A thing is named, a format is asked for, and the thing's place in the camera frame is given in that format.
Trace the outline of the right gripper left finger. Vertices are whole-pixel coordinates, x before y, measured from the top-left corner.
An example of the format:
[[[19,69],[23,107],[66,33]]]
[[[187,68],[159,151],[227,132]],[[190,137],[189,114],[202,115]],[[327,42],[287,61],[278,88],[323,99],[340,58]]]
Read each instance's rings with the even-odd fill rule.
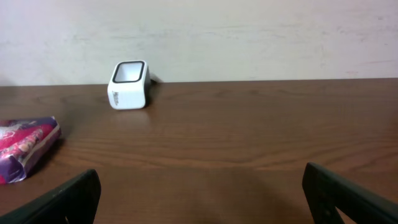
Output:
[[[1,216],[1,224],[93,224],[101,196],[97,172],[89,169],[35,200]]]

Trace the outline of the red purple snack pack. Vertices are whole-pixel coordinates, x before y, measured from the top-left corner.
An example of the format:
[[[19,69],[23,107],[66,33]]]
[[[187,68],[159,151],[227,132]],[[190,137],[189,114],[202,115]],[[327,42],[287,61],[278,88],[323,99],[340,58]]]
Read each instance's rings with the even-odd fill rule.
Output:
[[[61,133],[60,125],[53,116],[2,120],[1,183],[26,179]]]

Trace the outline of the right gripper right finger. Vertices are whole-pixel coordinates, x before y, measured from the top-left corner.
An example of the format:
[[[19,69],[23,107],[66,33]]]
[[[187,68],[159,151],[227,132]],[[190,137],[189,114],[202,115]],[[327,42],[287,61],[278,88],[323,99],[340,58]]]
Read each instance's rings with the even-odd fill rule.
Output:
[[[355,223],[397,224],[397,204],[316,164],[307,163],[302,188],[316,224],[343,223],[343,212]]]

